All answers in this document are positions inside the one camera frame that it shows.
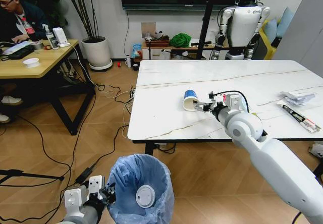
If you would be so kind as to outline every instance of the white table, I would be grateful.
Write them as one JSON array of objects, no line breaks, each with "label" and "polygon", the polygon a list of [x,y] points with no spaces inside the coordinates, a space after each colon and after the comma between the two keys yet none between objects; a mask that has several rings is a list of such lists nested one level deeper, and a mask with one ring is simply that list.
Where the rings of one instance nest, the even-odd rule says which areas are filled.
[{"label": "white table", "polygon": [[280,91],[315,93],[297,110],[323,127],[323,79],[294,61],[142,61],[128,137],[150,154],[154,143],[231,141],[212,114],[183,109],[188,89],[204,102],[211,91],[239,90],[270,137],[323,140],[323,130],[307,132],[277,105]]}]

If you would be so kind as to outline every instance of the dark jacket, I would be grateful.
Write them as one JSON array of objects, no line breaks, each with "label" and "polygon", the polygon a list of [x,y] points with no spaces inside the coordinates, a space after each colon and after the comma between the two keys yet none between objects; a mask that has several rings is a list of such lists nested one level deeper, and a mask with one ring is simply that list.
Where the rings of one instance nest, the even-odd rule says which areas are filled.
[{"label": "dark jacket", "polygon": [[[37,39],[46,39],[46,32],[42,28],[43,24],[49,25],[44,12],[37,6],[28,2],[21,2],[25,11],[28,23],[34,28]],[[11,38],[21,35],[16,24],[19,23],[17,17],[13,13],[3,12],[0,14],[0,39],[11,41]]]}]

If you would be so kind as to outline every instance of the blue cushion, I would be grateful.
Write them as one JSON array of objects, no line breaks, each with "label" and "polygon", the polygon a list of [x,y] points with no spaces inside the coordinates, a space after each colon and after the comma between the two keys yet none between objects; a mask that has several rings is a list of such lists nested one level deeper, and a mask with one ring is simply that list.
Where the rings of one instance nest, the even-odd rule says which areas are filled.
[{"label": "blue cushion", "polygon": [[293,13],[288,7],[285,9],[283,16],[281,18],[281,22],[279,23],[277,27],[277,37],[282,38],[287,31],[287,28],[289,24],[291,23],[293,16],[295,13]]},{"label": "blue cushion", "polygon": [[276,38],[276,33],[277,33],[277,20],[276,19],[272,19],[271,21],[269,21],[265,25],[263,31],[266,34],[266,36],[268,37],[269,42],[272,43],[274,41],[274,39]]}]

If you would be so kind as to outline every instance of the trash can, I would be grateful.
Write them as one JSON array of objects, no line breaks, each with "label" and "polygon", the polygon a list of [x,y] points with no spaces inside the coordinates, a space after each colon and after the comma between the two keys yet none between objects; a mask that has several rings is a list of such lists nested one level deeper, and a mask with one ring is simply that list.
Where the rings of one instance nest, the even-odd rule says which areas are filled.
[{"label": "trash can", "polygon": [[116,183],[116,202],[107,206],[116,223],[170,223],[174,193],[170,171],[147,154],[120,157],[107,185]]}]

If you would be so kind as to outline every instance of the blue paper cup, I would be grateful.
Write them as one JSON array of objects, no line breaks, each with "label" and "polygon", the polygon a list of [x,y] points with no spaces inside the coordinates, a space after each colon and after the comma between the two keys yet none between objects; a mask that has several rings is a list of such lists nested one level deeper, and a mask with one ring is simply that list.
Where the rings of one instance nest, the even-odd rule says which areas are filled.
[{"label": "blue paper cup", "polygon": [[183,108],[188,111],[195,111],[194,101],[199,102],[195,91],[191,89],[186,90],[184,94]]}]

